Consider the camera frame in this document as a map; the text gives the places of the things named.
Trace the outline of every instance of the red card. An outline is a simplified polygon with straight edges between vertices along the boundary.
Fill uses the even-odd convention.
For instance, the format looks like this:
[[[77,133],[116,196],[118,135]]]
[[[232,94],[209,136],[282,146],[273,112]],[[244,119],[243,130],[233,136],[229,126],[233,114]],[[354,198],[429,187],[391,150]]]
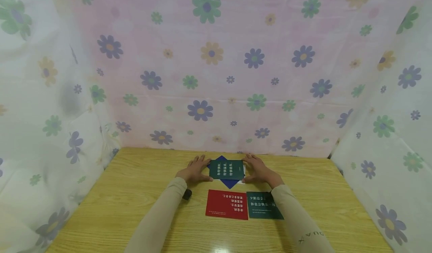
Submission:
[[[205,215],[247,220],[247,204],[246,193],[209,190]]]

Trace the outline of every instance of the hand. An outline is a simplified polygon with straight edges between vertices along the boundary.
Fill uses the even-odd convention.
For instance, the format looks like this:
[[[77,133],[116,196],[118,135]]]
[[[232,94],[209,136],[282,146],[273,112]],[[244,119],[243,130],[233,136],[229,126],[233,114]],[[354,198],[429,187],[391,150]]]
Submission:
[[[246,157],[242,160],[252,169],[252,174],[245,177],[243,182],[266,182],[272,189],[284,184],[281,176],[267,168],[264,162],[255,154],[246,154]]]
[[[201,157],[196,156],[191,160],[187,167],[177,172],[176,177],[183,178],[187,184],[194,182],[213,182],[213,178],[206,176],[201,172],[210,164],[211,159],[204,160],[205,155]]]

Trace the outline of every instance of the person's right hand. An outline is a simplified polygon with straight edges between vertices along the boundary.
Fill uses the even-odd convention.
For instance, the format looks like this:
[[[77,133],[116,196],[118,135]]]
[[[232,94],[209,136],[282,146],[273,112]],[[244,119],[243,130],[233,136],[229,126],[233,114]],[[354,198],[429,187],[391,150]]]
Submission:
[[[252,169],[252,174],[245,177],[243,182],[266,182],[272,189],[284,184],[281,176],[267,168],[264,162],[255,154],[246,154],[246,157],[242,160]]]

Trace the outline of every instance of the wooden table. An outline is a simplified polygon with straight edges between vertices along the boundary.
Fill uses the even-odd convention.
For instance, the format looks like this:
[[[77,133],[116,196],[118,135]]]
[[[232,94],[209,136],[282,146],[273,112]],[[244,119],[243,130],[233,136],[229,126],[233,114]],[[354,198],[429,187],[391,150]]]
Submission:
[[[168,182],[197,154],[202,152],[122,148],[47,252],[122,253]],[[212,159],[221,155],[206,154]],[[243,157],[223,155],[227,159]],[[281,174],[336,252],[392,252],[332,161],[260,157]],[[162,252],[295,252],[283,221],[205,216],[209,189],[229,191],[220,181],[192,187],[193,195],[188,202],[181,202]],[[270,188],[237,184],[231,190]]]

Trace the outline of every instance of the green card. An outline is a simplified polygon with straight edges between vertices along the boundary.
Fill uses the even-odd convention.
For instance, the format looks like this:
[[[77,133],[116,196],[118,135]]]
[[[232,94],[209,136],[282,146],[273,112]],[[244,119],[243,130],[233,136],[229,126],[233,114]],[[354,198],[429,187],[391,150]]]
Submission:
[[[270,192],[246,192],[249,218],[283,219]]]
[[[208,167],[213,179],[242,180],[245,177],[241,160],[212,160]]]

